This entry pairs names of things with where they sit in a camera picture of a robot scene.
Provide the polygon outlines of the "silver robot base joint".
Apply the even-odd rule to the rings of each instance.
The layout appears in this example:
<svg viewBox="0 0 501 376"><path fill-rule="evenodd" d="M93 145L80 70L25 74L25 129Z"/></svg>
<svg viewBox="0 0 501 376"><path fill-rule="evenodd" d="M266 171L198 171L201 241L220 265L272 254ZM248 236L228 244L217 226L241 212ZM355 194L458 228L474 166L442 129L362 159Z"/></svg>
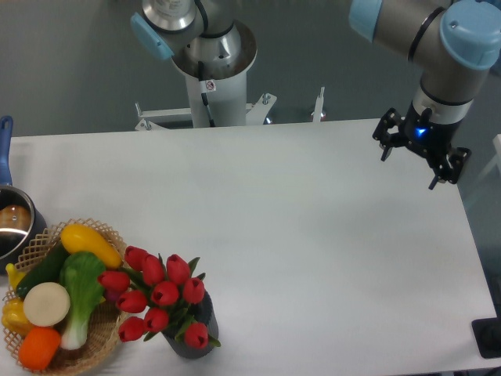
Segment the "silver robot base joint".
<svg viewBox="0 0 501 376"><path fill-rule="evenodd" d="M130 24L150 55L201 80L246 72L258 51L252 31L227 1L142 1Z"/></svg>

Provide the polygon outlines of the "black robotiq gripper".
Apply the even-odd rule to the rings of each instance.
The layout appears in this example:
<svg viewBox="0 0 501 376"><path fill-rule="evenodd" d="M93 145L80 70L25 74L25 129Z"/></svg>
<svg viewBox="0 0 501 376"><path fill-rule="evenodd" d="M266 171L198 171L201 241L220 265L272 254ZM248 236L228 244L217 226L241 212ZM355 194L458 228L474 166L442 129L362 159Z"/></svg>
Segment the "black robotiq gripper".
<svg viewBox="0 0 501 376"><path fill-rule="evenodd" d="M451 147L458 123L433 122L433 114L430 107L416 110L411 103L402 121L400 113L392 107L380 118L372 135L383 151L382 161L387 160L394 148L403 146L426 159L434 173L429 190L438 183L457 184L471 156L466 147Z"/></svg>

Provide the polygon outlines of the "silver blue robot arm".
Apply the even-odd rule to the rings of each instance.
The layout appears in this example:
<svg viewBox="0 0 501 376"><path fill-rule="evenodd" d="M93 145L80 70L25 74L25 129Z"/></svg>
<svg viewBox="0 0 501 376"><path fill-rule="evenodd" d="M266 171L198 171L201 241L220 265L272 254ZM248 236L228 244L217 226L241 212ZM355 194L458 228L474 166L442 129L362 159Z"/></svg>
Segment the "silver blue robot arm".
<svg viewBox="0 0 501 376"><path fill-rule="evenodd" d="M488 2L353 1L349 24L361 36L423 70L406 115L389 109L373 132L386 160L405 147L434 173L429 187L458 182L471 155L452 138L500 54L500 10Z"/></svg>

